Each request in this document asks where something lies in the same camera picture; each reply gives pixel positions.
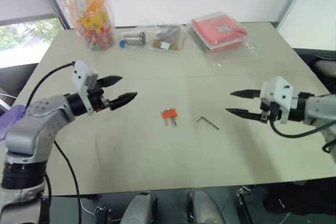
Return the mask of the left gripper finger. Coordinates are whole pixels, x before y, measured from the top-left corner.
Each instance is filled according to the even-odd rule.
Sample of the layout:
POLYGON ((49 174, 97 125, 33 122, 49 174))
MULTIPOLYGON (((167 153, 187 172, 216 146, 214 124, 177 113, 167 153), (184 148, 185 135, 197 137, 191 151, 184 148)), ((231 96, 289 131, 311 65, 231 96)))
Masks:
POLYGON ((113 86, 121 79, 122 79, 121 76, 106 76, 106 77, 98 79, 98 86, 101 88, 107 88, 107 87, 113 86))
POLYGON ((137 94, 137 92, 128 92, 118 96, 116 99, 109 102, 110 110, 113 111, 128 104, 137 96, 137 94))

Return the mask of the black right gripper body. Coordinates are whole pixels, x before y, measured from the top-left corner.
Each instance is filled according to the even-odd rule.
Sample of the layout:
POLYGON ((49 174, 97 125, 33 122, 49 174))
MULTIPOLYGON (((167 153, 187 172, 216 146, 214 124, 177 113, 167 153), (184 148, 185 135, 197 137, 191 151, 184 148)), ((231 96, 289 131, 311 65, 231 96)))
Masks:
POLYGON ((262 123, 267 123, 268 121, 274 122, 278 121, 280 118, 280 106, 275 102, 271 102, 270 105, 262 102, 260 105, 261 119, 262 123))

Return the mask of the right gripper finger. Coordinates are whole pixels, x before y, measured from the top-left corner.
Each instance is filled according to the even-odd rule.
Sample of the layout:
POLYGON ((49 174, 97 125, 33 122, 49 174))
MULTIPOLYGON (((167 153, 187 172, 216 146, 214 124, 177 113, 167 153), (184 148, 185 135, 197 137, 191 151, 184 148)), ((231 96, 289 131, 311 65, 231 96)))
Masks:
POLYGON ((231 114, 234 114, 240 118, 248 119, 248 120, 254 120, 261 122, 261 114, 258 113, 251 113, 248 110, 244 109, 234 109, 234 108, 226 108, 226 111, 230 112, 231 114))
POLYGON ((230 95, 240 98, 254 99, 260 96, 260 90, 253 90, 253 89, 238 90, 231 92, 230 95))

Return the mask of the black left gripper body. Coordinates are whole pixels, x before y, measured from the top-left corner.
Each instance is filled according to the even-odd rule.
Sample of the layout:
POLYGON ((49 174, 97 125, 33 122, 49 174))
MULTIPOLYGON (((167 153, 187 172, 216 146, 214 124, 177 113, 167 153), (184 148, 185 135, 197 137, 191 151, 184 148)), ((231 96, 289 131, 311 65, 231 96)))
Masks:
POLYGON ((109 78, 100 78, 92 89, 88 89, 88 99, 94 112, 109 108, 110 100, 103 96, 103 88, 109 86, 111 86, 109 78))

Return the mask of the purple gloved hand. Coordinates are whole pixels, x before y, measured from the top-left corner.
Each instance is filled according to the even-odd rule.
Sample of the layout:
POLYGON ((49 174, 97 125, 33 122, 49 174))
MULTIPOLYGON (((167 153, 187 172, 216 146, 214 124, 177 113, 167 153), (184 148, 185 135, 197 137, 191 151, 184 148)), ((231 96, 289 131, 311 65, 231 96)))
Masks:
POLYGON ((24 105, 15 105, 9 111, 5 112, 1 116, 1 128, 0 137, 1 141, 5 139, 5 136, 9 128, 19 121, 25 114, 26 107, 24 105))

